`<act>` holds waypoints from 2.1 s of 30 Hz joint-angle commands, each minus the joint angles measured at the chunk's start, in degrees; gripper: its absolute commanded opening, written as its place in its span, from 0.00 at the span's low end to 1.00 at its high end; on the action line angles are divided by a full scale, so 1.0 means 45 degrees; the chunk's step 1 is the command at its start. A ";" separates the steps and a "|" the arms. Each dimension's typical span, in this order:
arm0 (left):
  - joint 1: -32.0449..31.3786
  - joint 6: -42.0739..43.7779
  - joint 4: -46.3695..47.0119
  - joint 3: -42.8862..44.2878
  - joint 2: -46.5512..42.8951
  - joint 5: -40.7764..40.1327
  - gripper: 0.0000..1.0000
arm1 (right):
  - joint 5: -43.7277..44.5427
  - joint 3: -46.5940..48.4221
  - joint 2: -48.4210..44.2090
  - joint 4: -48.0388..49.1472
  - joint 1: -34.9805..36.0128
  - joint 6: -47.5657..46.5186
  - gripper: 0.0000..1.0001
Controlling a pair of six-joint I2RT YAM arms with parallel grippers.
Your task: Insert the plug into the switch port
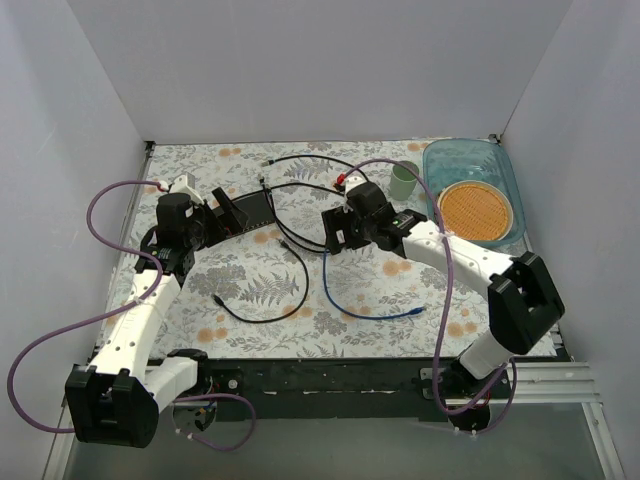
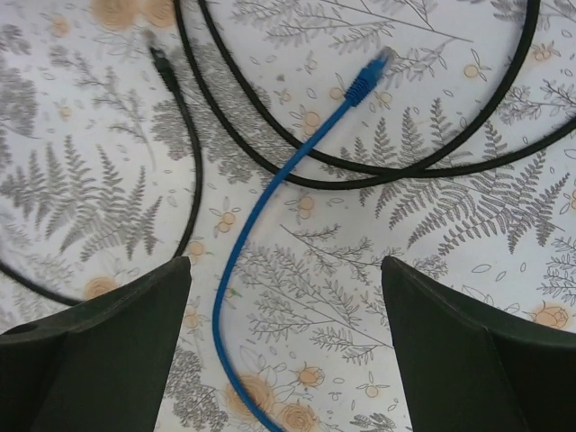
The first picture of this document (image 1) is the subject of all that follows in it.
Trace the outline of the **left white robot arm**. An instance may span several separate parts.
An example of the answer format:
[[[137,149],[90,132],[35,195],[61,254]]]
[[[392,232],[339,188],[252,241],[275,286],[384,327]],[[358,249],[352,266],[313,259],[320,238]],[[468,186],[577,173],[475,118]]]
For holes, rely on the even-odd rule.
[[[160,413],[175,401],[218,400],[205,352],[174,350],[147,368],[154,340],[169,307],[195,264],[195,254],[241,233],[248,216],[221,190],[211,209],[193,193],[161,196],[156,224],[144,235],[135,265],[131,308],[119,314],[105,345],[91,362],[75,368],[65,396],[76,438],[84,443],[146,447]]]

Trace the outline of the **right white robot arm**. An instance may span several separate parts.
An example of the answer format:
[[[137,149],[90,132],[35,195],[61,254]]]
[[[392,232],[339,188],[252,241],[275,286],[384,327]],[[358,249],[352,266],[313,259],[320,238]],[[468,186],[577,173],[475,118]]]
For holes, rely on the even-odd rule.
[[[459,281],[488,303],[489,327],[445,369],[438,387],[447,395],[475,397],[510,358],[528,354],[564,315],[565,307],[544,261],[532,252],[519,257],[487,250],[413,210],[385,204],[377,211],[336,207],[322,214],[332,254],[370,243],[423,263]]]

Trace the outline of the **black network switch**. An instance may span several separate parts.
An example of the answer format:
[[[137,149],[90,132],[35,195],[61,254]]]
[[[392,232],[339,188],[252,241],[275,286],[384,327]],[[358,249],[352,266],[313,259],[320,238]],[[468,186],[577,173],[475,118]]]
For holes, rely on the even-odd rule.
[[[245,194],[231,200],[248,215],[248,222],[243,231],[226,230],[229,238],[237,237],[275,223],[275,217],[264,190]]]

